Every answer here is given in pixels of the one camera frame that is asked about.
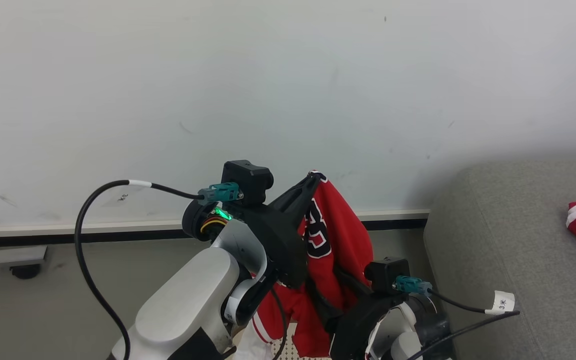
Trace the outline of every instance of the gray upholstery fabric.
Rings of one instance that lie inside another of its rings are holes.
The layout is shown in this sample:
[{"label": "gray upholstery fabric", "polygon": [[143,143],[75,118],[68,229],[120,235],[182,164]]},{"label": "gray upholstery fabric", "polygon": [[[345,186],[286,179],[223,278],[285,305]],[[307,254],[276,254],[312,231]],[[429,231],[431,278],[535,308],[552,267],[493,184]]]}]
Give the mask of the gray upholstery fabric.
[{"label": "gray upholstery fabric", "polygon": [[[576,161],[484,164],[462,171],[436,199],[424,241],[437,290],[491,308],[512,292],[521,315],[455,340],[460,360],[576,359]],[[443,306],[453,330],[487,315]]]}]

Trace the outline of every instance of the sofa seam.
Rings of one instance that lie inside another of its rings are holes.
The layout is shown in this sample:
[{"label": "sofa seam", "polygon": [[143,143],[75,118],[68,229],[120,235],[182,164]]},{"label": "sofa seam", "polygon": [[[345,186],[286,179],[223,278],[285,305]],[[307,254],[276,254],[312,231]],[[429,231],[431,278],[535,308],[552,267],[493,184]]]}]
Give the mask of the sofa seam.
[{"label": "sofa seam", "polygon": [[[499,255],[499,248],[497,246],[497,244],[495,244],[494,241],[492,241],[492,239],[494,239],[494,235],[492,230],[490,229],[490,225],[488,223],[488,220],[486,218],[486,216],[484,215],[484,212],[482,210],[482,207],[480,205],[480,200],[478,199],[478,194],[475,192],[475,189],[473,187],[473,183],[471,182],[471,175],[472,172],[471,170],[468,171],[468,173],[466,174],[466,183],[468,184],[468,187],[470,188],[470,193],[472,194],[474,200],[475,200],[475,205],[477,206],[477,210],[484,222],[485,228],[487,230],[487,233],[489,235],[490,240],[488,241],[491,246],[494,248],[494,257],[495,260],[498,262],[498,264],[501,264],[501,267],[503,269],[503,273],[505,275],[506,280],[508,281],[508,283],[510,283],[510,285],[512,285],[512,287],[515,289],[515,291],[518,290],[518,287],[515,284],[515,281],[513,280],[513,278],[510,276],[510,274],[508,273],[508,267],[506,266],[504,260],[501,258],[501,256]],[[521,317],[521,319],[523,320],[523,327],[528,330],[528,332],[530,332],[530,337],[532,338],[532,341],[535,343],[535,345],[537,345],[537,348],[539,349],[539,355],[541,356],[541,358],[543,360],[546,359],[546,355],[544,354],[544,349],[542,347],[542,344],[540,344],[540,342],[537,340],[537,336],[535,335],[535,330],[533,329],[533,326],[531,325],[531,322],[528,321],[528,318],[526,317],[525,314],[520,314],[519,317]]]}]

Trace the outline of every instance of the teal connector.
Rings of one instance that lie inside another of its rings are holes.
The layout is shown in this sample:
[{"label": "teal connector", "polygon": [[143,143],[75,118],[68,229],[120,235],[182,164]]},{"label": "teal connector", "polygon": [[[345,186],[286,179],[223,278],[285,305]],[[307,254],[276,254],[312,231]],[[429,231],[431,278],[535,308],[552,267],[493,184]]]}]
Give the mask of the teal connector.
[{"label": "teal connector", "polygon": [[428,289],[432,289],[433,285],[428,281],[422,281],[420,278],[397,276],[395,287],[400,292],[422,294],[429,297]]},{"label": "teal connector", "polygon": [[199,190],[197,194],[203,195],[203,198],[198,201],[199,205],[208,205],[218,201],[235,201],[242,198],[240,196],[240,186],[235,182],[210,185],[205,189]]}]

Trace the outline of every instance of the gray floor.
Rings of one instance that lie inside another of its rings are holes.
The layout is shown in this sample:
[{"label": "gray floor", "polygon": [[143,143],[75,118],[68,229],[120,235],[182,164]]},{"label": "gray floor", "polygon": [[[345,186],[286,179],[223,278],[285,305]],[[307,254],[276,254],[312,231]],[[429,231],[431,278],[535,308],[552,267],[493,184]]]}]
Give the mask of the gray floor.
[{"label": "gray floor", "polygon": [[[422,230],[370,233],[375,259],[409,260],[413,276],[432,280]],[[194,239],[85,244],[99,290],[129,325],[141,305],[207,246]],[[119,339],[114,322],[80,273],[72,245],[49,248],[36,278],[0,270],[0,360],[102,360]]]}]

